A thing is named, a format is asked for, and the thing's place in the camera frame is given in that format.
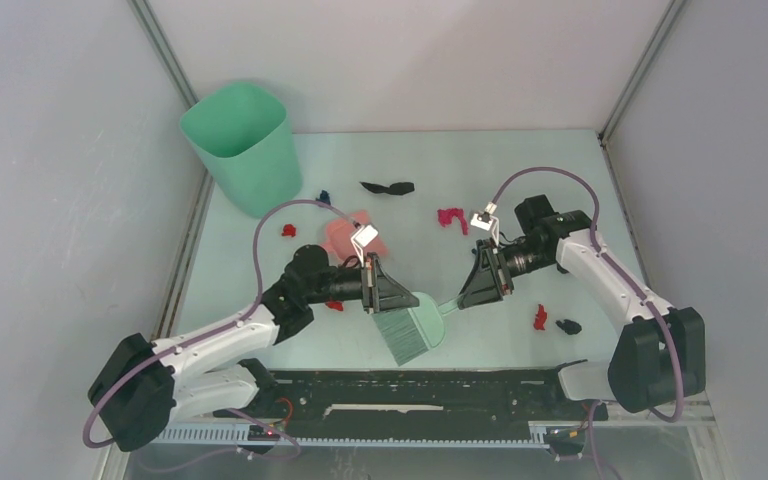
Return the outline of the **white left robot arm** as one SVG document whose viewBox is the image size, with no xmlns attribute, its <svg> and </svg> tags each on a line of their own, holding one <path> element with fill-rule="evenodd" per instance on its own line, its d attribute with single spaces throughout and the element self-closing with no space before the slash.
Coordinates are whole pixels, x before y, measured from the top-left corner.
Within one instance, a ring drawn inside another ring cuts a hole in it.
<svg viewBox="0 0 768 480">
<path fill-rule="evenodd" d="M 300 333 L 315 304 L 358 301 L 369 314 L 418 306 L 418 298 L 368 254 L 355 267 L 330 264 L 317 245 L 299 248 L 279 279 L 242 311 L 177 337 L 121 340 L 88 390 L 108 444 L 138 450 L 176 420 L 245 409 L 264 416 L 276 403 L 265 367 L 252 353 Z"/>
</svg>

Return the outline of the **mint green hand brush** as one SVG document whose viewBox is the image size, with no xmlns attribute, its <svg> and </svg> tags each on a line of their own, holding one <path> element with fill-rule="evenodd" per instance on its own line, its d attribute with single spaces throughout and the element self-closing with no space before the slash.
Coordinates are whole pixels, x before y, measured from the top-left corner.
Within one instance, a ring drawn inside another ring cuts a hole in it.
<svg viewBox="0 0 768 480">
<path fill-rule="evenodd" d="M 422 292 L 413 292 L 418 305 L 374 313 L 372 319 L 398 366 L 438 347 L 444 340 L 444 318 L 458 309 L 457 300 L 438 303 Z"/>
</svg>

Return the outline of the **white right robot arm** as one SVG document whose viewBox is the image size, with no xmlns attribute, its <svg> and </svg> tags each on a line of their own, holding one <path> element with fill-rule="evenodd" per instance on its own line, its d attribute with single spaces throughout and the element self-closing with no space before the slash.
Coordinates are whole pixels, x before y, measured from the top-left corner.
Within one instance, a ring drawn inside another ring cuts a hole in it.
<svg viewBox="0 0 768 480">
<path fill-rule="evenodd" d="M 545 411 L 566 418 L 582 400 L 607 400 L 630 413 L 677 403 L 706 388 L 705 324 L 692 307 L 678 308 L 635 277 L 605 244 L 584 212 L 555 211 L 544 195 L 515 209 L 522 236 L 500 242 L 496 206 L 470 224 L 490 233 L 476 243 L 473 267 L 457 296 L 461 310 L 503 300 L 516 277 L 556 267 L 583 284 L 618 334 L 609 361 L 578 361 L 558 370 L 541 392 Z"/>
</svg>

